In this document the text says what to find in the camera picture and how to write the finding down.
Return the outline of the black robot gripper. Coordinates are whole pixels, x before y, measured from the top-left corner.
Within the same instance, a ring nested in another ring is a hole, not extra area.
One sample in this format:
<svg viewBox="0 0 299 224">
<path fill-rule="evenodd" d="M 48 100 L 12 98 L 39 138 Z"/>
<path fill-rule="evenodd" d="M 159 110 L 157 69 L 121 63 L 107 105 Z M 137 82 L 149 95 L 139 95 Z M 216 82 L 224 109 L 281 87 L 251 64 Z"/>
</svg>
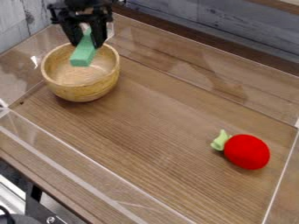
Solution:
<svg viewBox="0 0 299 224">
<path fill-rule="evenodd" d="M 112 0 L 55 0 L 47 5 L 47 9 L 51 12 L 51 21 L 61 25 L 73 46 L 83 38 L 80 23 L 88 23 L 96 18 L 105 22 L 113 21 Z M 96 49 L 103 46 L 108 38 L 105 22 L 95 20 L 89 23 L 91 38 Z"/>
</svg>

